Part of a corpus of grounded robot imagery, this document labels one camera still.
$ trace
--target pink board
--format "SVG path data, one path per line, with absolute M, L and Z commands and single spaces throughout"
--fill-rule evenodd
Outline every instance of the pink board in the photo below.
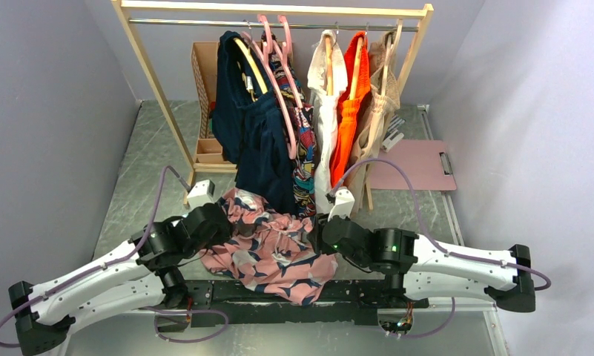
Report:
M 393 161 L 410 178 L 418 191 L 454 191 L 454 176 L 445 174 L 440 154 L 445 153 L 445 142 L 425 139 L 402 139 L 390 152 L 380 151 L 380 158 Z M 371 189 L 408 190 L 403 177 L 386 163 L 371 165 Z

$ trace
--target white wall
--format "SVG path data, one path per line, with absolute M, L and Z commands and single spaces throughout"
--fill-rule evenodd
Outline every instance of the white wall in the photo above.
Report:
M 83 1 L 0 1 L 0 318 L 12 284 L 91 259 L 136 113 Z
M 501 312 L 513 355 L 594 355 L 594 1 L 487 1 L 436 97 L 469 245 L 554 285 Z
M 122 68 L 128 81 L 133 88 L 136 97 L 139 99 L 153 99 L 154 95 L 148 86 L 148 82 L 142 72 L 137 59 L 128 44 L 126 35 L 111 7 L 110 0 L 85 0 L 94 18 L 98 22 L 107 42 L 113 48 L 117 58 L 122 63 Z M 230 3 L 252 3 L 252 4 L 296 4 L 290 0 L 222 0 L 220 2 Z M 409 103 L 427 103 L 434 95 L 435 88 L 441 82 L 446 69 L 454 59 L 458 48 L 471 27 L 476 14 L 480 10 L 484 0 L 303 0 L 302 5 L 318 6 L 347 6 L 347 7 L 393 7 L 421 9 L 426 2 L 434 5 L 434 16 L 423 45 L 412 68 L 406 89 L 403 92 L 402 100 Z M 231 14 L 207 14 L 201 16 L 193 13 L 156 13 L 156 12 L 135 12 L 134 17 L 161 18 L 161 19 L 207 19 L 220 21 L 256 21 L 255 15 L 231 15 Z M 276 22 L 276 16 L 269 16 L 270 22 Z M 336 18 L 333 16 L 292 16 L 288 20 L 292 23 L 312 24 L 394 24 L 395 20 L 377 19 L 353 19 Z M 226 30 L 243 31 L 242 28 L 226 27 L 181 27 L 164 25 L 137 25 L 139 33 L 144 39 L 148 55 L 153 62 L 155 71 L 159 76 L 165 94 L 169 99 L 197 99 L 194 76 L 192 75 L 190 52 L 193 42 L 217 41 L 220 35 Z M 283 38 L 282 30 L 274 31 L 277 36 Z M 297 77 L 306 80 L 307 68 L 310 65 L 312 48 L 311 46 L 320 39 L 319 30 L 295 30 L 293 33 L 294 43 L 294 65 Z M 262 35 L 261 29 L 254 29 L 253 36 L 259 38 Z M 353 33 L 341 31 L 339 43 L 343 50 L 346 49 Z M 370 32 L 370 41 L 378 40 L 381 33 Z M 402 49 L 407 49 L 412 37 L 411 33 L 404 33 L 402 36 Z M 403 55 L 398 56 L 397 70 L 400 69 Z

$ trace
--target hanging clothes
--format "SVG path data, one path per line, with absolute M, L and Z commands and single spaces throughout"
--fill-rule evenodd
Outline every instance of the hanging clothes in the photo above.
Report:
M 272 40 L 276 41 L 275 35 L 271 35 Z M 266 42 L 266 33 L 262 34 L 262 42 Z M 298 217 L 313 217 L 316 214 L 316 205 L 314 204 L 314 155 L 317 150 L 317 142 L 312 129 L 312 106 L 306 103 L 306 96 L 301 89 L 301 84 L 294 74 L 294 69 L 288 60 L 288 70 L 294 79 L 298 93 L 293 93 L 286 72 L 281 65 L 281 60 L 277 52 L 272 51 L 268 55 L 268 63 L 277 84 L 280 87 L 281 95 L 288 108 L 288 115 L 292 123 L 291 128 L 295 133 L 297 140 L 297 158 L 292 171 L 294 201 Z M 303 108 L 297 106 L 295 96 L 298 95 L 303 103 Z
M 349 166 L 368 158 L 377 157 L 380 152 L 384 131 L 389 126 L 393 114 L 400 107 L 400 93 L 395 78 L 393 66 L 395 55 L 386 58 L 386 39 L 395 33 L 386 33 L 379 42 L 371 45 L 369 63 L 371 64 L 371 95 L 367 96 L 364 105 L 368 105 L 364 115 L 358 120 L 356 135 Z M 386 83 L 382 83 L 382 73 L 385 66 L 389 66 Z M 382 87 L 386 86 L 385 96 L 380 95 Z M 369 176 L 369 167 L 361 165 L 355 168 L 345 181 L 345 186 L 353 194 L 356 203 L 352 213 L 357 213 L 364 195 L 364 184 Z
M 364 31 L 356 33 L 352 41 L 349 43 L 349 48 L 345 53 L 345 66 L 347 67 L 347 78 L 349 83 L 348 88 L 352 86 L 354 75 L 354 63 L 356 56 L 360 56 L 360 67 L 357 74 L 357 86 L 355 98 L 349 98 L 349 90 L 343 93 L 338 100 L 338 107 L 340 112 L 340 124 L 338 125 L 338 139 L 336 142 L 336 149 L 331 155 L 331 185 L 334 186 L 345 173 L 345 168 L 349 162 L 349 154 L 354 143 L 354 135 L 356 131 L 356 116 L 360 110 L 360 103 L 364 96 L 371 90 L 371 83 L 369 78 L 369 53 L 367 51 L 368 43 Z M 357 53 L 357 42 L 359 38 L 363 38 L 363 46 L 360 52 Z
M 212 130 L 225 158 L 237 165 L 236 187 L 265 197 L 280 213 L 296 214 L 292 194 L 292 161 L 288 157 L 283 117 L 266 74 L 268 92 L 262 94 L 242 51 L 238 33 L 220 37 L 216 108 Z M 262 67 L 254 56 L 257 67 Z M 253 96 L 242 75 L 250 77 Z
M 331 78 L 333 93 L 327 95 L 327 61 L 325 37 L 331 37 Z M 338 135 L 337 104 L 339 96 L 347 88 L 347 68 L 340 46 L 336 43 L 336 33 L 325 30 L 320 35 L 320 42 L 316 44 L 314 55 L 308 70 L 308 87 L 314 106 L 314 131 L 318 144 L 316 158 L 317 169 L 314 172 L 314 192 L 317 213 L 327 214 L 333 206 L 327 200 L 327 193 L 331 191 L 331 155 L 336 148 Z
M 338 263 L 334 255 L 315 254 L 311 245 L 301 242 L 301 234 L 312 230 L 311 219 L 278 214 L 262 197 L 239 189 L 218 203 L 235 229 L 226 244 L 199 252 L 209 271 L 302 306 L 319 297 Z

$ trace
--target orange garment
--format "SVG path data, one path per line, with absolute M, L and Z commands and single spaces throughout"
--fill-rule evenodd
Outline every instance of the orange garment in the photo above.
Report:
M 338 122 L 338 138 L 336 140 L 336 149 L 331 155 L 330 169 L 331 169 L 331 186 L 334 187 L 336 183 L 343 177 L 349 155 L 352 152 L 354 144 L 354 135 L 357 126 L 357 112 L 360 110 L 360 103 L 364 96 L 371 91 L 371 78 L 369 75 L 369 51 L 367 40 L 364 31 L 355 34 L 352 41 L 349 43 L 349 48 L 345 53 L 345 66 L 347 67 L 347 78 L 349 84 L 347 91 L 345 91 L 338 99 L 338 112 L 340 121 Z M 362 49 L 360 53 L 357 52 L 357 40 L 362 37 Z M 352 80 L 354 76 L 354 63 L 356 56 L 360 56 L 360 68 L 357 75 L 357 85 L 355 99 L 349 99 L 349 91 L 352 87 Z

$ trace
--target crumpled cloth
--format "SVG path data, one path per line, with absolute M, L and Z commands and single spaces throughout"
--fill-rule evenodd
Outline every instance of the crumpled cloth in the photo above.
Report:
M 315 254 L 309 243 L 301 242 L 302 234 L 312 230 L 311 219 L 279 214 L 263 197 L 237 188 L 218 203 L 235 229 L 224 245 L 200 251 L 209 271 L 302 306 L 320 296 L 338 263 L 334 255 Z

